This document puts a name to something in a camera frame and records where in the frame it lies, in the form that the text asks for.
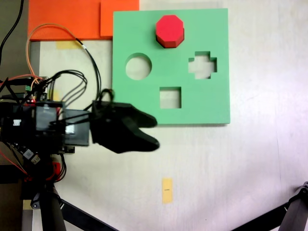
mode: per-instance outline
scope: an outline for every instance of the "sticky note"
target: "sticky note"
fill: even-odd
[[[172,178],[163,178],[163,204],[168,204],[173,201]]]

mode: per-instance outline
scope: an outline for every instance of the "cross-shaped hole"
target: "cross-shaped hole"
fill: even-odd
[[[217,58],[208,51],[197,51],[194,58],[188,59],[188,72],[194,73],[195,79],[210,79],[217,72]]]

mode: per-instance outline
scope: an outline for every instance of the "orange cable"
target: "orange cable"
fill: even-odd
[[[45,27],[45,26],[55,26],[55,27],[58,27],[58,28],[61,28],[61,29],[64,29],[66,30],[71,36],[73,36],[74,38],[77,39],[77,37],[68,29],[66,28],[65,26],[63,25],[60,25],[60,24],[57,24],[57,23],[44,23],[44,24],[41,24],[37,27],[35,27],[29,34],[28,38],[27,38],[27,42],[26,42],[26,60],[27,60],[27,64],[28,64],[28,67],[29,67],[29,70],[31,72],[31,74],[35,75],[34,74],[34,70],[31,66],[31,63],[30,63],[30,58],[29,58],[29,44],[30,44],[30,39],[32,37],[32,35],[34,34],[34,32],[41,28],[41,27]]]
[[[21,77],[26,77],[26,76],[32,76],[32,77],[35,77],[35,78],[38,78],[38,79],[43,79],[41,77],[38,77],[36,75],[32,75],[32,74],[26,74],[26,75],[21,75],[21,76],[14,76],[12,78],[9,78],[9,81],[13,80],[13,79],[17,79],[17,78],[21,78]]]

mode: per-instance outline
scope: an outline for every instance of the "red wire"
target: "red wire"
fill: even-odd
[[[15,163],[13,163],[9,158],[6,157],[6,155],[0,150],[0,154],[6,159],[8,160],[11,164],[13,164],[14,166],[16,166],[20,171],[22,171],[23,173],[25,173],[26,175],[28,175],[25,171],[23,171],[19,166],[17,166]]]

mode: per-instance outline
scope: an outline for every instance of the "square hole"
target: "square hole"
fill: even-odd
[[[181,87],[161,87],[159,89],[159,99],[161,109],[181,108]]]

